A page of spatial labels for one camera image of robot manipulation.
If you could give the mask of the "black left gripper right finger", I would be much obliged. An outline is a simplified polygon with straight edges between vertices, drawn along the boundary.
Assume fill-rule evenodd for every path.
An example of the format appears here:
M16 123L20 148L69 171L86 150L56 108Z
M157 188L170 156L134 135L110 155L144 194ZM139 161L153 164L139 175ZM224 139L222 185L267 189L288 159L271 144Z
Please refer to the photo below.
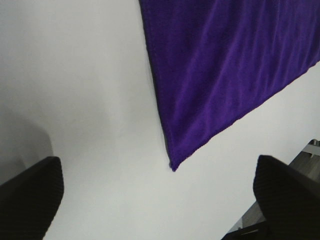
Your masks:
M253 192L277 240L320 238L320 185L282 161L260 155Z

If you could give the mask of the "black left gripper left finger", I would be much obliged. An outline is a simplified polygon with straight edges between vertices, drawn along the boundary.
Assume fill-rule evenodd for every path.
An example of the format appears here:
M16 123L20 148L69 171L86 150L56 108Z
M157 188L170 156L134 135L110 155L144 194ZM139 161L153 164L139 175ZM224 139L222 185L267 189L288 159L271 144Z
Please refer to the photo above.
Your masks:
M0 186L0 238L42 240L64 195L59 157L37 162Z

